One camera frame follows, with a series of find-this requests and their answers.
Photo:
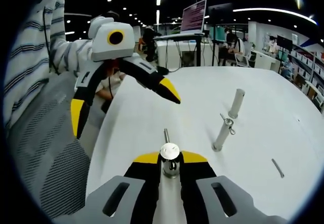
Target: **person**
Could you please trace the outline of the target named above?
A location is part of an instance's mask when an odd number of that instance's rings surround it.
[[[270,41],[269,41],[269,52],[272,54],[277,54],[278,53],[278,45],[276,42],[276,38],[274,36],[270,36]]]
[[[282,62],[281,67],[281,76],[283,76],[285,79],[292,81],[293,80],[293,63],[290,60]]]
[[[232,39],[233,39],[232,30],[229,27],[225,27],[224,31],[225,31],[227,43],[232,43]]]
[[[231,60],[231,66],[236,64],[235,54],[244,55],[245,54],[245,47],[243,40],[238,38],[235,34],[229,33],[227,36],[227,49],[224,53],[224,59],[222,66],[226,65],[227,60]],[[242,61],[243,57],[237,57],[239,61]]]
[[[121,73],[119,70],[116,73],[113,73],[111,69],[108,69],[107,78],[102,80],[98,85],[94,101],[100,105],[100,108],[104,113],[107,113],[111,101],[115,97],[125,76],[126,74]]]
[[[4,126],[8,131],[49,77],[80,71],[91,59],[92,40],[67,42],[64,0],[39,0],[9,55],[4,81]]]
[[[155,32],[151,26],[147,26],[144,29],[144,33],[143,33],[143,42],[145,43],[144,53],[147,54],[146,60],[148,62],[152,62],[154,60],[155,42],[153,38],[155,36],[161,36],[161,34]]]

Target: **metal rod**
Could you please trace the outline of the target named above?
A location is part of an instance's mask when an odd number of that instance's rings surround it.
[[[277,162],[272,158],[271,161],[273,162],[274,166],[277,168],[278,172],[280,173],[280,177],[283,178],[285,175],[282,172],[282,170],[280,169],[279,165],[277,164]]]
[[[168,134],[168,129],[164,129],[164,139],[166,140],[166,143],[170,142],[169,134]]]

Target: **cylindrical post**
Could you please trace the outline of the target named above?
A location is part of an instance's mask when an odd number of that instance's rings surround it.
[[[238,88],[236,90],[236,94],[235,94],[235,98],[234,98],[232,107],[231,107],[230,111],[228,112],[228,116],[231,117],[232,119],[236,119],[238,117],[238,112],[242,105],[244,95],[245,95],[245,92],[243,89]]]
[[[168,178],[176,178],[180,173],[180,149],[176,144],[165,143],[160,149],[163,174]]]
[[[214,151],[219,152],[223,148],[224,142],[228,137],[229,133],[235,134],[235,132],[232,130],[233,124],[234,124],[233,120],[229,118],[224,119],[224,123],[218,134],[218,137],[216,141],[213,143]]]
[[[166,140],[166,143],[170,142],[169,134],[168,134],[168,129],[164,129],[164,139]]]

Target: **gray fabric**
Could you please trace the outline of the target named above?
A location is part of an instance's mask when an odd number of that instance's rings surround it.
[[[85,204],[91,153],[85,153],[72,133],[74,84],[70,72],[50,78],[9,131],[9,149],[18,173],[50,218],[72,214]],[[92,115],[89,122],[99,132],[103,118],[94,120]]]

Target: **white table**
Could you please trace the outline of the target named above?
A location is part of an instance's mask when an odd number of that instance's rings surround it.
[[[161,40],[161,41],[157,41],[156,44],[157,44],[157,54],[158,54],[158,65],[167,67],[169,69],[179,68],[180,56],[179,56],[179,50],[177,48],[178,42],[176,43],[172,40],[168,40],[168,41]],[[191,42],[179,41],[179,49],[181,53],[194,51],[195,47],[196,47],[196,42],[194,41]],[[218,45],[215,45],[215,56],[216,57],[215,57],[214,66],[217,66]],[[201,43],[201,64],[200,65],[211,66],[212,58],[213,58],[213,50],[211,44]]]
[[[182,103],[176,105],[127,76],[102,124],[91,160],[87,196],[133,159],[159,151],[164,128],[181,150],[205,156],[216,175],[225,175],[254,198],[267,215],[289,219],[320,177],[324,163],[324,117],[294,85],[268,70],[191,67],[171,73]],[[212,151],[237,88],[246,91],[236,135]],[[280,178],[271,159],[285,177]],[[154,223],[186,223],[179,179],[161,177]]]
[[[277,73],[279,72],[279,68],[280,68],[279,60],[259,51],[252,51],[252,53],[257,54],[254,68],[271,70]]]

